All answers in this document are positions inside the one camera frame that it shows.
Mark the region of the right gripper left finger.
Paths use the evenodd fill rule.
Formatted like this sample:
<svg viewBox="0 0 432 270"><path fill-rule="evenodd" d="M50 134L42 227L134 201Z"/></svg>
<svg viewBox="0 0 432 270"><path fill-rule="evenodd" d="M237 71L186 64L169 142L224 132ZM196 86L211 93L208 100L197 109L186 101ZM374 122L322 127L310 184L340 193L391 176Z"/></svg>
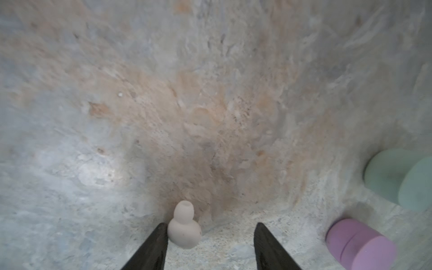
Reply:
<svg viewBox="0 0 432 270"><path fill-rule="evenodd" d="M160 223L121 270L163 270L168 248L168 224Z"/></svg>

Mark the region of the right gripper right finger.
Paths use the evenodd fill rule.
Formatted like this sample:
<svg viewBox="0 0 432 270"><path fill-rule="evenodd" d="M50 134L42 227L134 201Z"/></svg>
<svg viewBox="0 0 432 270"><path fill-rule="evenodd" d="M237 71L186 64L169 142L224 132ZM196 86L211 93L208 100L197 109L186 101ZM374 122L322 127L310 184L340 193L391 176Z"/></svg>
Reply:
<svg viewBox="0 0 432 270"><path fill-rule="evenodd" d="M254 231L254 250L258 270L301 270L270 230L261 222Z"/></svg>

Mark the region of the white earbud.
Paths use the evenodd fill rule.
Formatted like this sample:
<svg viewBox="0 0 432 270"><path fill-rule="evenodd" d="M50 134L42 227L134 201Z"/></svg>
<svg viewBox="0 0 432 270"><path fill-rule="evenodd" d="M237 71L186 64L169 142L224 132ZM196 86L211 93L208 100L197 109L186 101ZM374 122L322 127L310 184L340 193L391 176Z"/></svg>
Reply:
<svg viewBox="0 0 432 270"><path fill-rule="evenodd" d="M202 237L200 225L193 219L194 206L191 202L180 201L174 210L173 219L168 224L168 237L172 243L183 249L192 249Z"/></svg>

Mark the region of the pink earbud charging case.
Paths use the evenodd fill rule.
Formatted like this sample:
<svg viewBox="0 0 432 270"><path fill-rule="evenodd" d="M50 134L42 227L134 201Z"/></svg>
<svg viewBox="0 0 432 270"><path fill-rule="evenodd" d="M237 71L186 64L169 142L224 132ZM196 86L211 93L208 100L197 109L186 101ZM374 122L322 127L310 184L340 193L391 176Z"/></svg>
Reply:
<svg viewBox="0 0 432 270"><path fill-rule="evenodd" d="M334 223L326 246L346 270L389 270L397 256L394 242L356 219Z"/></svg>

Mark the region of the green earbud charging case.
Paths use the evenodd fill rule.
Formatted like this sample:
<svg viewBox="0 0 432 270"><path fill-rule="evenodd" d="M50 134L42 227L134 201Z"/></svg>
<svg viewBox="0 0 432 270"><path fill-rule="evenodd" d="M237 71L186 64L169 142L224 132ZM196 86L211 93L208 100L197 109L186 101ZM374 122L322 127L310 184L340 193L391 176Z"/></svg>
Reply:
<svg viewBox="0 0 432 270"><path fill-rule="evenodd" d="M387 149L367 163L364 184L382 198L417 212L432 206L432 156L404 149Z"/></svg>

